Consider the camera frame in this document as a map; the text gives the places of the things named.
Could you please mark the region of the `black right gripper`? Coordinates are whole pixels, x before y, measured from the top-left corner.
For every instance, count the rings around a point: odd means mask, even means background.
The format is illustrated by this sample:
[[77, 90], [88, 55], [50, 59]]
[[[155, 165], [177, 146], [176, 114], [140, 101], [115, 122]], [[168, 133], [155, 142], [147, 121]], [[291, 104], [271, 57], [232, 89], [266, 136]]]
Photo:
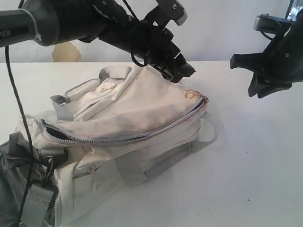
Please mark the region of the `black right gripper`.
[[259, 99], [272, 93], [289, 90], [292, 83], [303, 80], [303, 25], [292, 23], [276, 28], [261, 28], [266, 35], [270, 31], [275, 36], [260, 53], [234, 54], [230, 59], [230, 69], [242, 68], [253, 72], [248, 88], [249, 97]]

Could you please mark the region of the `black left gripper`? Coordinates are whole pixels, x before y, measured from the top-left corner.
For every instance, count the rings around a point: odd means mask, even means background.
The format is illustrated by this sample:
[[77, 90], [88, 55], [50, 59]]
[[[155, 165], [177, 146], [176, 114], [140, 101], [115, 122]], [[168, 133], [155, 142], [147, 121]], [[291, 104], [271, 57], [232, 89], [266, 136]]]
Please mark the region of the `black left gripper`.
[[196, 70], [185, 60], [173, 43], [173, 34], [165, 27], [149, 24], [146, 20], [126, 14], [123, 22], [101, 18], [103, 28], [99, 39], [131, 55], [138, 66], [150, 65], [163, 71], [163, 77], [178, 83], [191, 77]]

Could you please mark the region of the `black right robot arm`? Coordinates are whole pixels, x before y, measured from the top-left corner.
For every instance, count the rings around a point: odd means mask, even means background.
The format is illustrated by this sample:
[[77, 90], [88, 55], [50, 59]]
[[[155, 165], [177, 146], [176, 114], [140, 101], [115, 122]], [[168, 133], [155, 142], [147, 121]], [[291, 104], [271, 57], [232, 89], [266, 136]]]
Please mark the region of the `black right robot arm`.
[[248, 88], [250, 97], [264, 98], [274, 92], [289, 90], [303, 80], [303, 11], [295, 19], [258, 15], [254, 30], [270, 40], [260, 53], [234, 54], [230, 68], [253, 73]]

